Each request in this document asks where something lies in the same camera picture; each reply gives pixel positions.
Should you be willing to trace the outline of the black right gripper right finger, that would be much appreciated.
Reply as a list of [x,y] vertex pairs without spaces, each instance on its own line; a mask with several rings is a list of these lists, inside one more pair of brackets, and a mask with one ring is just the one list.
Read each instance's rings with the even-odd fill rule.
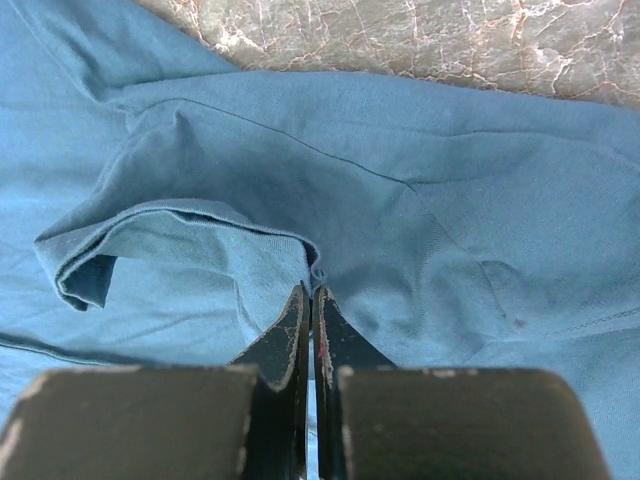
[[569,385],[540,369],[396,366],[312,301],[323,479],[606,479]]

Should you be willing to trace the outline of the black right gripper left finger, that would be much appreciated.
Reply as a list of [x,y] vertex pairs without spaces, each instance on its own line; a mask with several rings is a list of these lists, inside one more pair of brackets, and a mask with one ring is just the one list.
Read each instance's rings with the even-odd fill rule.
[[302,479],[310,300],[215,367],[94,367],[38,376],[1,436],[5,479]]

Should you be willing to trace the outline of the dark blue t-shirt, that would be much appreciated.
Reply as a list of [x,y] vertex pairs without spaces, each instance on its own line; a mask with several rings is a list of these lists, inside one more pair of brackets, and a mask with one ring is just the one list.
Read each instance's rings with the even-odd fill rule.
[[1,411],[229,361],[327,285],[394,363],[537,367],[639,475],[639,115],[244,71],[130,1],[1,5]]

